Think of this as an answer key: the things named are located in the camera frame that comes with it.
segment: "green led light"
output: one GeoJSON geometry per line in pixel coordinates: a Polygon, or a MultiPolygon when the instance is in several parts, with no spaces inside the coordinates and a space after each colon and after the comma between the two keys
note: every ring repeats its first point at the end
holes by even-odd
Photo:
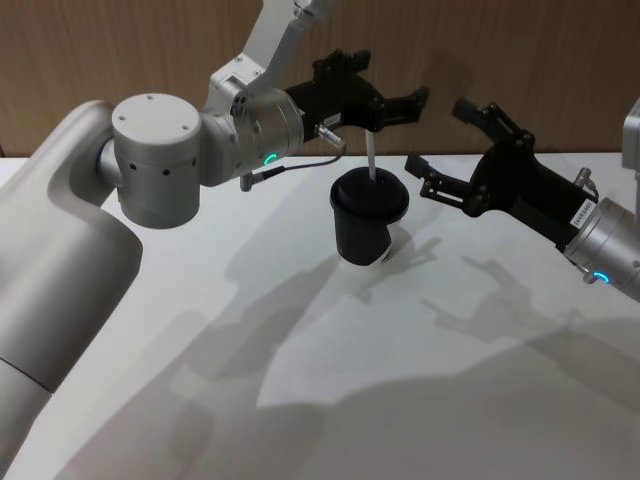
{"type": "Polygon", "coordinates": [[[269,165],[270,163],[275,162],[277,159],[278,159],[278,154],[272,153],[269,156],[267,156],[267,158],[264,159],[264,164],[269,165]]]}

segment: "cylindrical joint housing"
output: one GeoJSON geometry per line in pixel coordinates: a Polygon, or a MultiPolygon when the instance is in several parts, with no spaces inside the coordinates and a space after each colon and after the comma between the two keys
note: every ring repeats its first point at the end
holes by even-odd
{"type": "Polygon", "coordinates": [[[120,103],[112,121],[125,215],[150,228],[191,220],[200,205],[199,112],[178,97],[145,94],[120,103]]]}
{"type": "Polygon", "coordinates": [[[300,111],[286,92],[244,100],[244,114],[204,112],[201,183],[213,187],[296,153],[304,140],[300,111]]]}
{"type": "Polygon", "coordinates": [[[564,255],[584,271],[603,274],[640,302],[640,227],[627,209],[602,200],[564,255]]]}

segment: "table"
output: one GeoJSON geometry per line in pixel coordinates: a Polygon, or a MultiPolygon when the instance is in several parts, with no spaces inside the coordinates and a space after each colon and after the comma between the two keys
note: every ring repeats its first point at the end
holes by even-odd
{"type": "MultiPolygon", "coordinates": [[[[539,159],[631,207],[619,157],[539,159]]],[[[478,158],[429,161],[468,178],[478,158]]],[[[131,225],[140,275],[7,478],[638,478],[640,305],[506,214],[420,198],[402,157],[379,159],[411,193],[391,258],[346,265],[329,189],[365,164],[202,189],[189,224],[131,225]]],[[[105,209],[130,225],[115,195],[105,209]]]]}

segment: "black lid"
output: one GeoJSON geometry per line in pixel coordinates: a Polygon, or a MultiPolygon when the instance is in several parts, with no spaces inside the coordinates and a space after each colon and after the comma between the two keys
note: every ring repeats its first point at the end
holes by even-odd
{"type": "Polygon", "coordinates": [[[369,178],[369,168],[350,170],[331,187],[331,206],[343,214],[374,223],[393,223],[409,207],[409,192],[387,170],[376,169],[376,181],[369,178]]]}

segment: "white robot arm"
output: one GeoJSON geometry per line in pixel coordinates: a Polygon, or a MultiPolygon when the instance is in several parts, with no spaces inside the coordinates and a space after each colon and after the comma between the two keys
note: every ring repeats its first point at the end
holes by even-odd
{"type": "MultiPolygon", "coordinates": [[[[243,177],[331,128],[417,121],[426,90],[385,99],[357,73],[368,53],[314,63],[314,81],[277,88],[298,39],[335,0],[264,0],[244,51],[213,74],[202,111],[170,95],[76,108],[0,190],[0,478],[31,425],[135,279],[142,245],[100,209],[172,228],[200,186],[243,177]]],[[[272,169],[270,175],[284,171],[272,169]]]]}

